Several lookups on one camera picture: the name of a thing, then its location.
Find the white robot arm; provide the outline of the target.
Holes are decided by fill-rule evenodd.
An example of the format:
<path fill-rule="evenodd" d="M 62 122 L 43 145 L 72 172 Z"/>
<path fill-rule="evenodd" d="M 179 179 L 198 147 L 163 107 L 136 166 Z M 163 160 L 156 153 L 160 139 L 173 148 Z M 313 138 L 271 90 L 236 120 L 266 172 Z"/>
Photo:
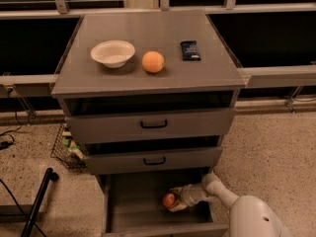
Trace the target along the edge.
<path fill-rule="evenodd" d="M 229 212 L 230 237 L 292 237 L 264 201 L 235 195 L 213 172 L 204 175 L 200 183 L 170 189 L 163 197 L 163 204 L 175 212 L 212 198 L 218 198 Z"/>

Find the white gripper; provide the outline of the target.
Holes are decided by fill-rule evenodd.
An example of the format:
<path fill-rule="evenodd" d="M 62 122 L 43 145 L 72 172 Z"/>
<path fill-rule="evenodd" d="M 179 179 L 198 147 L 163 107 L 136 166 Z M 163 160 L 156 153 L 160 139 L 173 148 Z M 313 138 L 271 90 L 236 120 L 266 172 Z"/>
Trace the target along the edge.
<path fill-rule="evenodd" d="M 181 201 L 176 201 L 168 208 L 171 212 L 177 212 L 186 209 L 188 206 L 194 206 L 201 201 L 208 201 L 210 195 L 203 188 L 202 184 L 186 185 L 175 187 L 170 190 L 171 193 L 180 196 Z"/>

